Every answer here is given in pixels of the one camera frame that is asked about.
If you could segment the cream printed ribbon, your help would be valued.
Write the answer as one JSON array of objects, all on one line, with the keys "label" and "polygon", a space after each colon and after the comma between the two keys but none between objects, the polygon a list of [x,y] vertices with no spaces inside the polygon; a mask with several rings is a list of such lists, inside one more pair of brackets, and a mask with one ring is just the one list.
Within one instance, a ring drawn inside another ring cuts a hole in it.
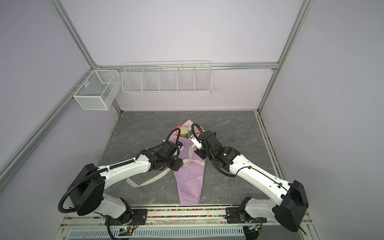
[{"label": "cream printed ribbon", "polygon": [[[190,149],[189,149],[189,158],[183,160],[183,164],[184,164],[183,167],[184,167],[184,166],[188,166],[191,162],[196,162],[197,164],[200,164],[200,165],[202,165],[203,167],[206,166],[205,161],[203,161],[203,160],[200,161],[200,160],[197,160],[197,159],[194,159],[194,158],[193,158],[193,152],[194,152],[194,150],[195,150],[195,147],[196,147],[196,146],[195,146],[194,144],[190,147]],[[167,175],[168,172],[170,172],[170,171],[171,171],[171,169],[166,169],[166,170],[162,171],[161,173],[159,173],[158,175],[154,176],[153,178],[151,178],[151,179],[145,181],[144,183],[142,183],[142,184],[140,184],[140,185],[138,185],[137,183],[135,183],[135,182],[134,182],[133,180],[131,180],[130,178],[127,178],[127,183],[130,184],[133,188],[143,187],[143,186],[149,185],[149,184],[154,183],[155,181],[157,181],[157,180],[163,178],[163,177],[164,177],[165,175]]]}]

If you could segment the pink purple wrapping paper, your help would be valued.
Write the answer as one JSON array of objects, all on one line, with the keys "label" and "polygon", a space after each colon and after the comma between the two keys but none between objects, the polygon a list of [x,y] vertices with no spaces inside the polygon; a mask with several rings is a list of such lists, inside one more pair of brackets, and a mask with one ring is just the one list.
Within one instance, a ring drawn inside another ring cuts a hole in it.
[{"label": "pink purple wrapping paper", "polygon": [[[192,121],[188,120],[180,127],[191,128],[192,123]],[[179,159],[188,159],[189,149],[193,145],[193,142],[188,137],[180,137],[179,142],[182,142],[184,145],[184,149],[179,154]],[[193,158],[201,161],[202,159],[195,154],[195,150],[193,152]],[[196,162],[191,162],[188,166],[182,166],[177,172],[174,171],[181,205],[189,206],[200,204],[203,190],[204,173],[205,167],[197,164]]]}]

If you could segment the cream rose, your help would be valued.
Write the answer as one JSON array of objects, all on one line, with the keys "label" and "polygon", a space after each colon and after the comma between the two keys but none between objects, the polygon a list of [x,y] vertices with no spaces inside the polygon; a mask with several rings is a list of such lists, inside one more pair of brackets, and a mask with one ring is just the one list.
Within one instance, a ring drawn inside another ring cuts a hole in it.
[{"label": "cream rose", "polygon": [[187,138],[188,133],[191,131],[191,128],[190,127],[180,127],[180,130],[181,130],[180,136],[183,138]]}]

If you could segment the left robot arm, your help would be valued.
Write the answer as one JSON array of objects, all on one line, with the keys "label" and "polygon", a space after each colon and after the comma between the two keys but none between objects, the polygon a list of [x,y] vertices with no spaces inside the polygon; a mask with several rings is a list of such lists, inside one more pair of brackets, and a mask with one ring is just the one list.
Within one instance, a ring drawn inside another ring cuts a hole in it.
[{"label": "left robot arm", "polygon": [[86,216],[91,213],[115,220],[120,225],[129,224],[135,218],[128,202],[105,193],[112,185],[132,176],[151,171],[178,171],[183,166],[179,158],[183,144],[167,136],[161,144],[141,150],[134,158],[113,165],[83,167],[58,203],[63,214],[77,213]]}]

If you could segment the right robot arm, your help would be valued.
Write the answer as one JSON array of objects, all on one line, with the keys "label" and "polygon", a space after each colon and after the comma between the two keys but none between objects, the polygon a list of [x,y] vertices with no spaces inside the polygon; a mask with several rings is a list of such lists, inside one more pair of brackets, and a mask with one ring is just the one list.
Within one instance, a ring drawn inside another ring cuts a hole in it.
[{"label": "right robot arm", "polygon": [[195,153],[202,159],[208,159],[221,174],[240,177],[267,195],[269,204],[256,204],[255,199],[245,198],[239,206],[239,219],[248,222],[251,219],[267,218],[276,220],[291,232],[301,229],[301,222],[309,208],[305,187],[294,180],[280,179],[253,164],[238,150],[223,146],[217,134],[203,131],[193,123],[188,138],[195,144]]}]

